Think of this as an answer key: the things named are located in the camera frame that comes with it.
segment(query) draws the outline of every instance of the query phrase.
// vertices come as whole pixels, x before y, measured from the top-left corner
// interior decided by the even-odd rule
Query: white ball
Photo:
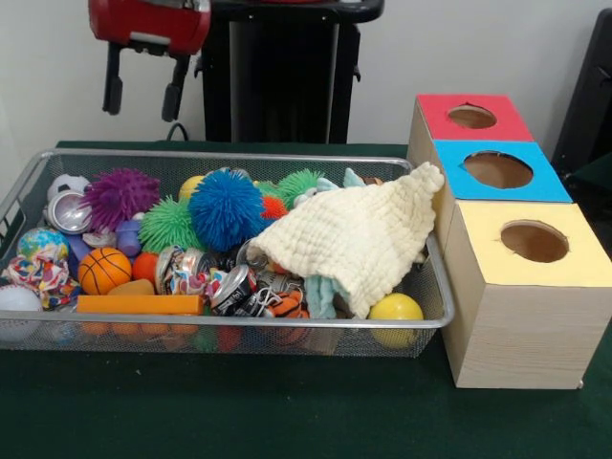
[[[67,189],[84,193],[88,185],[90,185],[89,180],[85,177],[75,177],[68,174],[60,175],[47,190],[47,202],[50,202],[57,194]]]
[[[18,285],[0,288],[0,310],[40,312],[42,304],[33,292]],[[40,322],[37,320],[0,319],[0,341],[23,341],[36,331]]]

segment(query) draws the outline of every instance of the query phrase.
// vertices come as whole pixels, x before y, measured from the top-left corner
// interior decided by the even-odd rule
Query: yellow square
[[[487,284],[612,287],[612,262],[577,205],[456,205]]]

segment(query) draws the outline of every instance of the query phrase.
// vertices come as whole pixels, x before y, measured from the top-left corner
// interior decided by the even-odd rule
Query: box stack
[[[418,96],[408,159],[447,179],[435,231],[457,386],[578,387],[612,316],[612,263],[511,101]]]

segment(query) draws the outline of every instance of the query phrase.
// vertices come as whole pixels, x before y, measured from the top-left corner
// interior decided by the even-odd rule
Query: red square
[[[435,141],[534,141],[507,96],[421,94],[417,100]]]

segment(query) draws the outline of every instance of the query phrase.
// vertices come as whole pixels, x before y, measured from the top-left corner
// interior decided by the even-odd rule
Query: wire mesh basket
[[[162,196],[176,197],[187,178],[224,166],[246,169],[254,180],[274,182],[305,167],[324,172],[335,183],[342,182],[346,167],[384,181],[410,171],[407,161],[385,158],[51,150],[32,159],[0,205],[0,268],[6,268],[15,255],[21,235],[42,223],[47,188],[61,174],[93,180],[97,173],[115,167],[133,167],[162,179]],[[447,275],[433,235],[426,242],[426,261],[414,265],[395,291],[412,296],[421,305],[425,320],[0,311],[0,349],[415,358],[454,315]],[[403,346],[398,349],[397,343]]]

